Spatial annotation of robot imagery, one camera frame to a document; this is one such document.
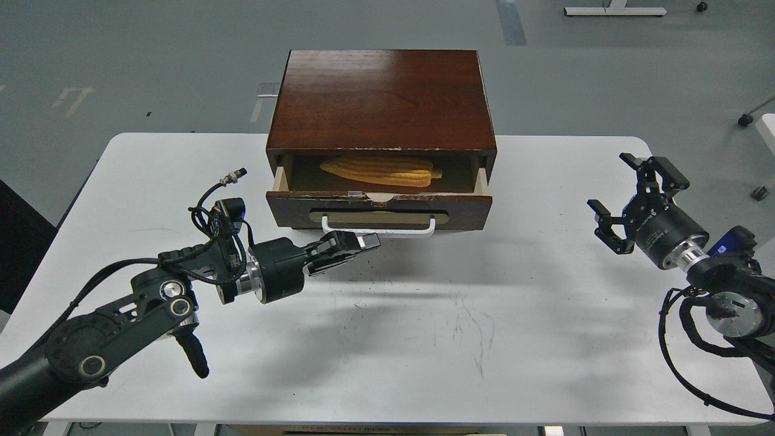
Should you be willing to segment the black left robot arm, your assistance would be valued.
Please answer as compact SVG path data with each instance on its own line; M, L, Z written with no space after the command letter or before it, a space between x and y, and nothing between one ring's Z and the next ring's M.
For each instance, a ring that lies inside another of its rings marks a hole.
M377 234L341 230L305 246L287 237L254 243L252 231L243 243L243 199L222 199L210 209L204 201L245 174L243 168L230 172L189 208L205 243L100 269L30 348L3 367L3 435L19 435L76 394L105 386L119 365L166 337L206 378L208 362L194 335L199 304L193 282L214 285L223 304L246 293L268 304L300 293L307 276L380 246Z

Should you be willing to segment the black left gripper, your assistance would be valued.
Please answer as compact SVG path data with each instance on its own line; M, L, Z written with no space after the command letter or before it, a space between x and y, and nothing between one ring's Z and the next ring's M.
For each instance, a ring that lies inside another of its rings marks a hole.
M250 253L258 268L259 301L269 304L299 294L305 284L306 255L307 275L315 277L380 245L377 234L350 231L328 232L305 249L294 245L287 237L251 245Z

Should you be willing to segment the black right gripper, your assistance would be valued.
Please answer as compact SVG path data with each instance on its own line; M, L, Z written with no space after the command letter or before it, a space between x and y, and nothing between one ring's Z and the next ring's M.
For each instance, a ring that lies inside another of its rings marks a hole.
M622 216L612 216L600 201L589 199L587 206L598 224L593 234L617 255L631 254L635 243L661 270L675 267L668 257L685 241L705 248L709 233L667 198L690 187L690 181L672 162L659 156L640 159L630 153L618 157L636 172L636 195ZM614 232L615 225L624 226L625 238Z

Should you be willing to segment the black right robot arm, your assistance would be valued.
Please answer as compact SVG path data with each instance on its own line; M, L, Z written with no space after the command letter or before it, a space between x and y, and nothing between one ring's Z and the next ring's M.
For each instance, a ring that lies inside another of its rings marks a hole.
M667 318L673 306L689 342L720 358L746 358L773 375L773 278L765 276L755 258L754 234L734 226L709 250L709 234L675 202L689 180L666 158L645 159L620 153L636 172L636 193L622 210L612 213L597 199L587 201L595 214L595 237L618 255L642 251L657 268L678 268L687 279L683 289L669 289L662 300L657 326L662 358L676 381L703 404L743 417L773 420L773 413L740 408L707 394L690 383L674 364L667 345Z

